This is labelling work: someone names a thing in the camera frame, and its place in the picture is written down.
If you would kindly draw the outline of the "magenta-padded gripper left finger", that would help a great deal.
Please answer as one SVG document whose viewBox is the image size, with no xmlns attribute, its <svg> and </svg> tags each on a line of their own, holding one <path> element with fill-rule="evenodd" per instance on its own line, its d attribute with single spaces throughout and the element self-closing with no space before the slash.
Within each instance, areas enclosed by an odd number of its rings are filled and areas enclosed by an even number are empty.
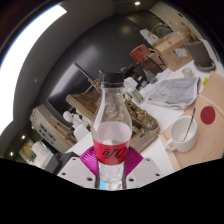
<svg viewBox="0 0 224 224">
<path fill-rule="evenodd" d="M 87 149 L 80 157 L 71 157 L 58 176 L 78 186 L 98 189 L 98 161 L 94 147 Z"/>
</svg>

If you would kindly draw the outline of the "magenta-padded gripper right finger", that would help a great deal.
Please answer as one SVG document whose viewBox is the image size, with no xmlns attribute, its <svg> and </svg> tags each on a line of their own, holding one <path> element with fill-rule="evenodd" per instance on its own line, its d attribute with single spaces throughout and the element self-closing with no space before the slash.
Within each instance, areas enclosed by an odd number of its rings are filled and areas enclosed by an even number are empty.
<svg viewBox="0 0 224 224">
<path fill-rule="evenodd" d="M 143 158 L 134 148 L 129 147 L 124 161 L 123 189 L 140 188 L 162 177 L 162 172 L 151 158 Z"/>
</svg>

